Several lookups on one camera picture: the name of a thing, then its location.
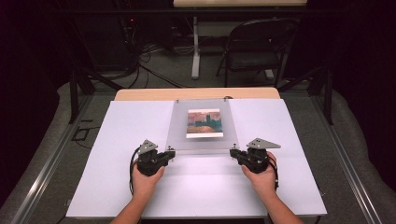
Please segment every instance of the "postcard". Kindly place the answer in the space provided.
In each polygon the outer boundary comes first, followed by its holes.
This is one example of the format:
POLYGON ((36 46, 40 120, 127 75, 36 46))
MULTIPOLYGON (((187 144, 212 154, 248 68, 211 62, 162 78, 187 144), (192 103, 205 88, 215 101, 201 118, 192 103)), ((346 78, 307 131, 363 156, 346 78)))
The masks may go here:
POLYGON ((187 138, 223 137, 219 109, 189 110, 187 138))

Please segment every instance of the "chair seat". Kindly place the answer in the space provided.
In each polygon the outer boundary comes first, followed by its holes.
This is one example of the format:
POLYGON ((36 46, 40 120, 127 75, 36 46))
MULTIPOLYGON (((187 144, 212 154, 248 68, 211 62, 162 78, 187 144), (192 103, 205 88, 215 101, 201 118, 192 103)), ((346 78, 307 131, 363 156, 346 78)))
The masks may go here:
POLYGON ((234 52, 228 56, 229 68, 234 72, 276 69, 280 65, 279 58, 272 51, 234 52))

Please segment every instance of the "person's left hand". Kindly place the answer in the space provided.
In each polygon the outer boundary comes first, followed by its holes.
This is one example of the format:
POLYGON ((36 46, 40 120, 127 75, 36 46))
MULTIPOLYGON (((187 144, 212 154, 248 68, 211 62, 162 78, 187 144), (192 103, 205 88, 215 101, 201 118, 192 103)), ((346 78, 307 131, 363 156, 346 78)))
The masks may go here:
POLYGON ((146 176, 140 173, 137 169, 136 162, 134 163, 134 171, 132 173, 132 181, 134 183, 134 198, 149 201, 154 194, 155 186, 163 176, 165 167, 161 167, 155 175, 146 176))

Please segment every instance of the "person's right hand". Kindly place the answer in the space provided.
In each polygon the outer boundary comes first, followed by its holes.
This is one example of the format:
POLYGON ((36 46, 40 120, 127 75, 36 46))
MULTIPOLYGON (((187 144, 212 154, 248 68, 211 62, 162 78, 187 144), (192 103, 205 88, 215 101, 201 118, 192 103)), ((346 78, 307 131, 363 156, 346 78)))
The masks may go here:
MULTIPOLYGON (((268 156, 273 160, 270 162, 273 165, 276 165, 274 161, 276 161, 276 157, 271 153, 267 152, 268 156)), ((256 191, 257 194, 261 196, 269 196, 270 194, 276 193, 275 190, 275 171, 271 165, 268 165, 267 169, 259 174, 252 173, 246 165, 242 165, 242 171, 245 176, 250 180, 252 187, 256 191)))

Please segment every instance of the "transparent plastic sheet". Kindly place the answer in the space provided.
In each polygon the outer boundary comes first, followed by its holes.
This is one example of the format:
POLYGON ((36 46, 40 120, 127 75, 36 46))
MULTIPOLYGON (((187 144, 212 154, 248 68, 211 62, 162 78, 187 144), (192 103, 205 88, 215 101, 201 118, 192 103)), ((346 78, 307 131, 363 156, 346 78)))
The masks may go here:
POLYGON ((230 99, 177 100, 169 126, 166 145, 178 151, 193 154, 228 153, 233 146, 239 147, 230 99), (192 109, 219 109, 222 137, 187 138, 188 114, 192 109))

